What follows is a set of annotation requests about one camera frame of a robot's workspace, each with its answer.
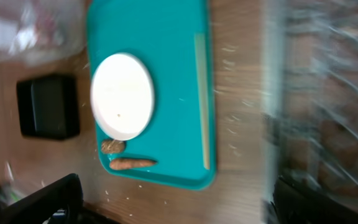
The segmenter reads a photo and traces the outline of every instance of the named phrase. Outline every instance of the metal dish rack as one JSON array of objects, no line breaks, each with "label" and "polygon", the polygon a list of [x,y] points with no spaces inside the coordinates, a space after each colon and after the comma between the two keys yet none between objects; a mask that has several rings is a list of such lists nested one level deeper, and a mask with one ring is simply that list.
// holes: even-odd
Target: metal dish rack
[{"label": "metal dish rack", "polygon": [[279,152],[277,175],[358,212],[358,0],[267,2],[266,147]]}]

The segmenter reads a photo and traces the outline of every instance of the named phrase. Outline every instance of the brown tabletop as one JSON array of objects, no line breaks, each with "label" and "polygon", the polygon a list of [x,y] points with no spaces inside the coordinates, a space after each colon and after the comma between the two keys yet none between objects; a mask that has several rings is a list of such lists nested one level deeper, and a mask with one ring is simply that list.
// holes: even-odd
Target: brown tabletop
[{"label": "brown tabletop", "polygon": [[[257,223],[262,196],[260,1],[211,1],[218,171],[203,191],[176,189],[116,177],[101,166],[90,108],[86,52],[35,68],[0,64],[4,127],[1,148],[14,185],[30,194],[59,178],[80,176],[86,206],[122,223]],[[78,78],[81,134],[67,141],[21,136],[16,83],[48,72]]]}]

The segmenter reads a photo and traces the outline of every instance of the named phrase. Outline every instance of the food item in container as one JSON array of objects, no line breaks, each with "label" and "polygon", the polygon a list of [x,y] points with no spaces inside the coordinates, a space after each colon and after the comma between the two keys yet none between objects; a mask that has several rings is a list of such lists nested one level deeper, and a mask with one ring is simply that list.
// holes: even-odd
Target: food item in container
[{"label": "food item in container", "polygon": [[104,140],[101,149],[104,154],[122,153],[125,150],[125,142],[111,139]]},{"label": "food item in container", "polygon": [[110,162],[110,168],[113,170],[126,170],[133,168],[150,167],[156,165],[157,162],[150,159],[126,159],[118,158]]}]

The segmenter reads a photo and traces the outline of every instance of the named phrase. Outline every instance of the wire rack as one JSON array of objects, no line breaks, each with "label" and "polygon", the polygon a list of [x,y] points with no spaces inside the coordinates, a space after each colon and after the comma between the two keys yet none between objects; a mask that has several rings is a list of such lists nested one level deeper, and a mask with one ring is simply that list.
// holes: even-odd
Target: wire rack
[{"label": "wire rack", "polygon": [[358,211],[358,1],[286,1],[283,173]]}]

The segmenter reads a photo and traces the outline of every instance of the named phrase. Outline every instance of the wooden table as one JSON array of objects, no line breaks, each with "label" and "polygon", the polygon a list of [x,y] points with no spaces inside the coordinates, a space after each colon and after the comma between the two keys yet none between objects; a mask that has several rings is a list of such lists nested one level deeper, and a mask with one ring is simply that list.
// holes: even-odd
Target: wooden table
[{"label": "wooden table", "polygon": [[[0,64],[0,164],[9,161],[14,185],[30,194],[74,172],[80,176],[86,206],[122,223],[258,223],[263,191],[261,5],[252,0],[211,1],[218,174],[210,188],[176,189],[116,177],[102,168],[86,52],[30,69]],[[23,138],[16,83],[54,71],[78,77],[81,134],[63,142]]]}]

